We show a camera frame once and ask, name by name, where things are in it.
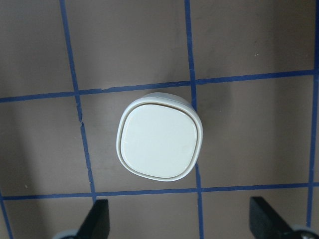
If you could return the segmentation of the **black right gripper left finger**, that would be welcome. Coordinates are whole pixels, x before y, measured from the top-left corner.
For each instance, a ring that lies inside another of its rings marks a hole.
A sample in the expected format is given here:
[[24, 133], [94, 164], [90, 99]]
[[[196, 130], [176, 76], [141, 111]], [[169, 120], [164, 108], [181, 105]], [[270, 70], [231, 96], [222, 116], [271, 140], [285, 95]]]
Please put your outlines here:
[[78, 230], [56, 234], [57, 239], [107, 239], [110, 234], [109, 202], [96, 200]]

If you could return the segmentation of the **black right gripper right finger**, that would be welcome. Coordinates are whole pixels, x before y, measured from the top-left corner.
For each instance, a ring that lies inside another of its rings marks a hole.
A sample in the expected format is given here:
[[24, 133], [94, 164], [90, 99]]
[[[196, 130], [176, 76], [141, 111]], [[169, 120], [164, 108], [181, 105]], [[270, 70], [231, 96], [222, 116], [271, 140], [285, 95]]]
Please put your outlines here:
[[291, 227], [263, 197], [249, 200], [249, 229], [256, 239], [317, 239], [310, 228]]

